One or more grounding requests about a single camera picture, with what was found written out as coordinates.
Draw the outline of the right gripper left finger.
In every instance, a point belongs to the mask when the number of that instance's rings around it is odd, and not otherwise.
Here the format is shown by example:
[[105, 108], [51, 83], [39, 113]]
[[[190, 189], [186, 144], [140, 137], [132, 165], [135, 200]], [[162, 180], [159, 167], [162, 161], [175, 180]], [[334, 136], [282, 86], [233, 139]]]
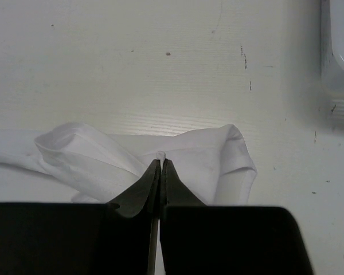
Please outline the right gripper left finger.
[[160, 175], [107, 203], [0, 203], [0, 274], [153, 274]]

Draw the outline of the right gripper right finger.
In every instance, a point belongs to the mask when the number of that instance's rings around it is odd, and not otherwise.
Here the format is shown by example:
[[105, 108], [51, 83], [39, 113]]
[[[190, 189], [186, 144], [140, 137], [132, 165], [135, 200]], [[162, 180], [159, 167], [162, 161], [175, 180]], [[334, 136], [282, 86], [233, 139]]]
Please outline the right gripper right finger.
[[160, 226], [167, 274], [313, 274], [287, 209], [205, 205], [171, 160], [161, 173]]

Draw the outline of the white t-shirt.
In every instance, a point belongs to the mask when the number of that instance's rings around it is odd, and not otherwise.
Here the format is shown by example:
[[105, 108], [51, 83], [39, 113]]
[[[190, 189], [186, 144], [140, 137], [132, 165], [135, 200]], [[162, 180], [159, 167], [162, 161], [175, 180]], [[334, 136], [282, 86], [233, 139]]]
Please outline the white t-shirt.
[[0, 202], [107, 202], [150, 163], [171, 160], [209, 205], [245, 204], [257, 171], [233, 125], [168, 136], [107, 135], [84, 123], [0, 130]]

